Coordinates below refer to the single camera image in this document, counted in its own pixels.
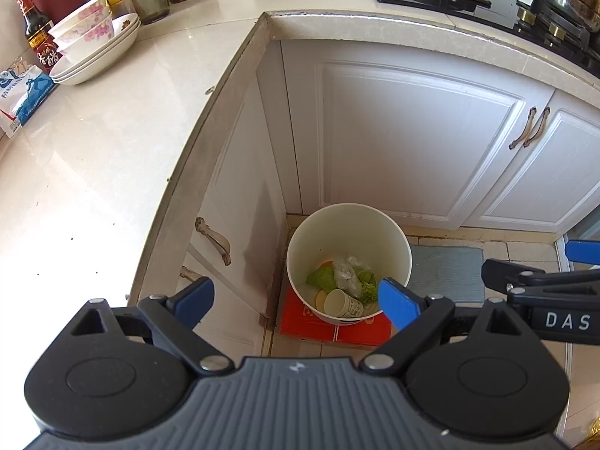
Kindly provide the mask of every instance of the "floral bowl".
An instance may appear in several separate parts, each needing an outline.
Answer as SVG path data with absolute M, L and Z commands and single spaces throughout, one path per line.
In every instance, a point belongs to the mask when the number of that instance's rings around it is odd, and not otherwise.
M 65 33 L 54 37 L 54 41 L 58 47 L 66 47 L 67 45 L 72 44 L 81 36 L 88 33 L 92 30 L 96 25 L 98 25 L 101 21 L 103 21 L 110 14 L 109 6 L 102 6 L 100 9 L 88 15 L 82 21 L 78 22 L 73 27 L 67 29 Z
M 52 35 L 52 37 L 54 37 L 55 39 L 57 37 L 60 38 L 67 30 L 70 30 L 71 28 L 75 27 L 91 15 L 94 15 L 97 12 L 105 12 L 104 17 L 106 17 L 109 11 L 110 7 L 109 2 L 107 0 L 90 0 L 85 5 L 80 6 L 73 13 L 67 15 L 65 18 L 59 21 L 56 25 L 54 25 L 54 27 L 52 27 L 48 31 L 48 33 Z
M 109 12 L 109 16 L 103 21 L 98 23 L 91 30 L 88 30 L 79 39 L 75 40 L 75 42 L 64 47 L 59 47 L 58 51 L 65 56 L 69 62 L 75 64 L 102 47 L 114 36 L 115 29 L 112 24 L 112 12 Z

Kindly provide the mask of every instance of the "red box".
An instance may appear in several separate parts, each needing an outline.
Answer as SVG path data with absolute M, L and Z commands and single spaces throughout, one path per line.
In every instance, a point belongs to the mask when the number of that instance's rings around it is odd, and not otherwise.
M 297 336 L 306 340 L 377 347 L 391 337 L 392 323 L 384 314 L 379 314 L 349 326 L 329 324 L 317 318 L 288 285 L 280 332 L 283 335 Z

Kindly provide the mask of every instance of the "plate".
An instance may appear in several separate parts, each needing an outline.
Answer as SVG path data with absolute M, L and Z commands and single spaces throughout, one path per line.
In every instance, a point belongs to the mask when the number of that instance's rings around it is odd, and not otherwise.
M 83 68 L 75 70 L 69 73 L 62 79 L 55 79 L 56 84 L 65 84 L 67 86 L 73 86 L 75 84 L 81 84 L 85 81 L 97 76 L 105 69 L 112 66 L 117 62 L 123 54 L 125 54 L 129 48 L 135 43 L 137 32 L 142 25 L 141 22 L 133 29 L 133 31 L 126 36 L 121 42 L 118 42 L 110 50 L 106 51 L 101 56 L 98 56 L 93 61 L 86 64 Z
M 123 25 L 127 21 L 129 21 L 130 23 L 129 25 L 126 25 L 124 27 Z M 56 82 L 56 80 L 61 80 L 65 78 L 68 74 L 71 74 L 72 72 L 78 71 L 79 69 L 83 68 L 89 62 L 98 58 L 100 54 L 108 52 L 109 48 L 112 48 L 112 46 L 118 44 L 123 39 L 125 39 L 131 32 L 134 31 L 136 26 L 139 27 L 139 24 L 140 19 L 137 16 L 137 13 L 128 13 L 127 15 L 115 18 L 113 20 L 115 36 L 111 40 L 105 42 L 104 45 L 102 45 L 100 48 L 96 49 L 90 55 L 87 55 L 81 61 L 75 64 L 71 63 L 65 56 L 62 56 L 50 71 L 50 78 L 54 82 Z

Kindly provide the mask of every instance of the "black glass cooktop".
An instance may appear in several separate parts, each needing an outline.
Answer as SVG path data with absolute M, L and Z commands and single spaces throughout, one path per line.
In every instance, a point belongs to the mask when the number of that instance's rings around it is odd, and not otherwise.
M 600 78 L 600 33 L 587 33 L 581 39 L 580 33 L 586 33 L 583 30 L 579 33 L 567 33 L 563 39 L 557 39 L 548 31 L 548 19 L 544 16 L 536 18 L 535 24 L 532 25 L 519 18 L 520 7 L 531 11 L 535 15 L 542 13 L 544 8 L 548 8 L 542 0 L 534 0 L 531 6 L 517 0 L 487 0 L 481 3 L 473 0 L 377 1 L 454 15 L 504 30 L 542 46 Z

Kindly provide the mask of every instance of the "gray ribbed panel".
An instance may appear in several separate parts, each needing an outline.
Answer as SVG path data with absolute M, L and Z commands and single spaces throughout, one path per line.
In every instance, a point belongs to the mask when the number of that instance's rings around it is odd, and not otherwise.
M 305 368 L 290 367 L 296 362 Z M 395 381 L 357 372 L 349 359 L 246 359 L 205 378 L 168 421 L 107 443 L 43 434 L 28 450 L 560 450 L 552 436 L 490 445 L 442 436 L 419 418 Z

